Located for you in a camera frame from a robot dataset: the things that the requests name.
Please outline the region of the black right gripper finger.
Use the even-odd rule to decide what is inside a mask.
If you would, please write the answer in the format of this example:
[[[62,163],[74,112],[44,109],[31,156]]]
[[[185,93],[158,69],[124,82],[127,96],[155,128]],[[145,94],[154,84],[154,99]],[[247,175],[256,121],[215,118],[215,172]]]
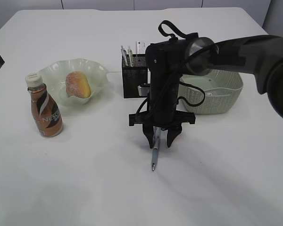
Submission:
[[[172,142],[175,140],[175,138],[180,135],[182,132],[182,126],[172,126],[168,128],[167,132],[167,147],[169,148],[172,145]]]
[[[154,137],[154,128],[153,126],[143,126],[142,127],[143,134],[148,140],[149,147],[153,148],[154,143],[153,143],[153,137]]]

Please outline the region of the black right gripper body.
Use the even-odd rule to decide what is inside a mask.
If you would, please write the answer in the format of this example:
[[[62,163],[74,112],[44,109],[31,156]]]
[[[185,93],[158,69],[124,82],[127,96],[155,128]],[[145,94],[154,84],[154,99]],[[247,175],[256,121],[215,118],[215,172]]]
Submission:
[[[146,128],[154,126],[163,129],[180,128],[181,124],[195,123],[195,114],[178,111],[179,78],[151,78],[149,93],[136,113],[129,115],[129,126],[142,124]]]

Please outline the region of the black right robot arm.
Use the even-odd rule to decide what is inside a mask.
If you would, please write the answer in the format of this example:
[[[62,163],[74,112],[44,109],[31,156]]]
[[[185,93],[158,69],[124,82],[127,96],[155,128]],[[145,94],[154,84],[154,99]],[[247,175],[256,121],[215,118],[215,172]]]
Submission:
[[[145,51],[150,71],[150,90],[142,105],[129,115],[129,125],[142,125],[153,146],[154,128],[167,131],[167,145],[182,132],[182,123],[193,124],[195,115],[178,111],[180,78],[203,76],[212,69],[248,73],[255,76],[258,93],[267,94],[275,111],[283,118],[283,37],[259,35],[218,43],[203,38],[204,46],[193,51],[192,40],[169,40],[150,44]]]

